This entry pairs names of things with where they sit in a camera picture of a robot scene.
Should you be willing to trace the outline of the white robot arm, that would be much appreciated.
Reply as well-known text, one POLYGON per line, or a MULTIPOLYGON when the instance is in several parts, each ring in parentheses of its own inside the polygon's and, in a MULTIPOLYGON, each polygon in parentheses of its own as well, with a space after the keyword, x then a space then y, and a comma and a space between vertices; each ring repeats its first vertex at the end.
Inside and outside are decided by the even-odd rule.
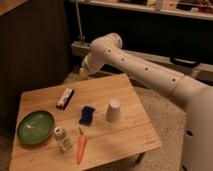
POLYGON ((213 171, 213 86, 125 52, 117 33, 94 39, 82 61, 88 76, 111 65, 167 98, 186 113, 180 171, 213 171))

